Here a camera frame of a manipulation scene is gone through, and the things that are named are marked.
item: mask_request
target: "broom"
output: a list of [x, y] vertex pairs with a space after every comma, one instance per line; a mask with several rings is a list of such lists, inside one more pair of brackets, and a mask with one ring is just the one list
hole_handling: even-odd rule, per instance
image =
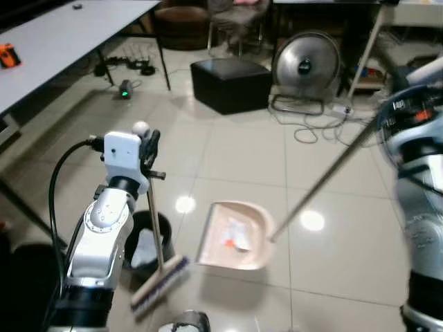
[[162, 297], [173, 283], [184, 273], [189, 264], [189, 259], [175, 255], [167, 262], [163, 259], [161, 249], [159, 215], [154, 204], [154, 188], [148, 178], [147, 203], [151, 212], [152, 231], [154, 233], [155, 248], [159, 267], [157, 271], [132, 295], [131, 310], [136, 317], [140, 317], [148, 308]]

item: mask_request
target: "dustpan handle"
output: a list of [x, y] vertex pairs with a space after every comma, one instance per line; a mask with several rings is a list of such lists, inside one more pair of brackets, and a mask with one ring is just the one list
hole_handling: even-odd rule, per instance
[[151, 213], [151, 223], [152, 223], [152, 232], [154, 234], [154, 243], [157, 251], [157, 260], [159, 262], [159, 270], [163, 269], [165, 261], [163, 260], [163, 251], [161, 249], [161, 233], [160, 233], [160, 224], [159, 224], [159, 214], [157, 213], [157, 209], [155, 207], [154, 202], [154, 186], [151, 178], [148, 178], [148, 189], [146, 193], [147, 204], [150, 208]]
[[290, 211], [286, 219], [280, 224], [278, 229], [271, 235], [269, 240], [275, 242], [277, 237], [288, 227], [294, 217], [308, 204], [316, 193], [323, 188], [326, 182], [340, 169], [350, 156], [362, 145], [371, 133], [377, 128], [377, 116], [361, 131], [361, 133], [352, 141], [350, 146], [335, 160], [334, 164], [323, 174], [316, 184], [306, 193], [302, 200]]

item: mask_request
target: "black cube stool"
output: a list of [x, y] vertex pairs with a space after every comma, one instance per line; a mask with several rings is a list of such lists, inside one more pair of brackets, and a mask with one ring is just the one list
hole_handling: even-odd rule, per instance
[[191, 64], [194, 96], [219, 113], [265, 109], [272, 85], [265, 67], [238, 58]]

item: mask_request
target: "trash can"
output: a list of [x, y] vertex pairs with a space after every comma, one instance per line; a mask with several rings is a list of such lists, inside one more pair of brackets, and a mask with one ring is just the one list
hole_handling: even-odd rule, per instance
[[[134, 252], [137, 248], [138, 236], [142, 229], [146, 228], [152, 231], [151, 213], [147, 210], [138, 211], [133, 215], [134, 228], [131, 234], [128, 236], [125, 243], [125, 259], [123, 261], [123, 268], [131, 272], [139, 279], [147, 280], [156, 271], [159, 266], [157, 258], [151, 260], [147, 264], [142, 264], [136, 268], [131, 266], [131, 260], [134, 256]], [[163, 258], [165, 261], [172, 258], [175, 255], [174, 248], [172, 246], [172, 229], [168, 219], [159, 213], [159, 225], [160, 233], [163, 236], [161, 243]]]

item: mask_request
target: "dustpan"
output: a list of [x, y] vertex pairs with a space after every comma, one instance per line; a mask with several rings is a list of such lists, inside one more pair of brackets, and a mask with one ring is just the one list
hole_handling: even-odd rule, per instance
[[273, 254], [272, 216], [259, 205], [218, 201], [211, 205], [197, 263], [235, 270], [257, 270]]

